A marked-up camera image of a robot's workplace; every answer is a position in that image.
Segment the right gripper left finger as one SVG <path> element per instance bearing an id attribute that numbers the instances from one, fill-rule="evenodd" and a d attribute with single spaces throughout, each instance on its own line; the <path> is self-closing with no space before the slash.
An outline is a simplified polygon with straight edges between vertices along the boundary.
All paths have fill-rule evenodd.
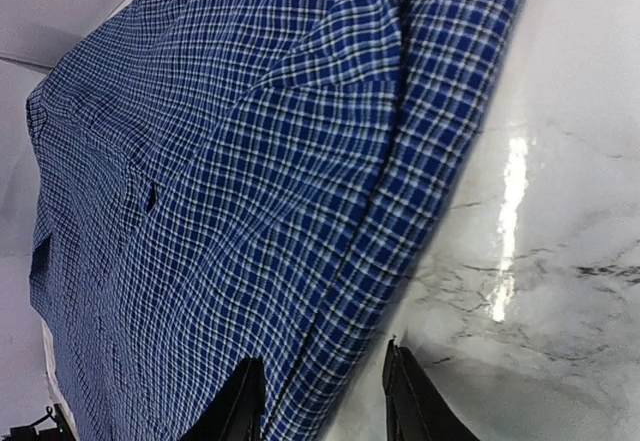
<path id="1" fill-rule="evenodd" d="M 265 412 L 261 358 L 245 358 L 187 432 L 188 440 L 257 441 Z"/>

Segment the dark blue checked shirt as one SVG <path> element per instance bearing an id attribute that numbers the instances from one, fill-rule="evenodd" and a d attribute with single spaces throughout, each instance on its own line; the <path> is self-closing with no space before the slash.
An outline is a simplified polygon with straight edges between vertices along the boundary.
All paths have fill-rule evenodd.
<path id="1" fill-rule="evenodd" d="M 435 227 L 521 0 L 133 0 L 30 94 L 31 302 L 83 440 L 176 440 L 246 357 L 321 429 Z"/>

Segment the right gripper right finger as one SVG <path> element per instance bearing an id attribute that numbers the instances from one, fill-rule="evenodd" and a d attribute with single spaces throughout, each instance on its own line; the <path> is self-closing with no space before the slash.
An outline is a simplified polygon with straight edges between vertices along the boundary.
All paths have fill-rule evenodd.
<path id="1" fill-rule="evenodd" d="M 389 441 L 479 441 L 453 413 L 413 353 L 387 344 L 382 385 Z"/>

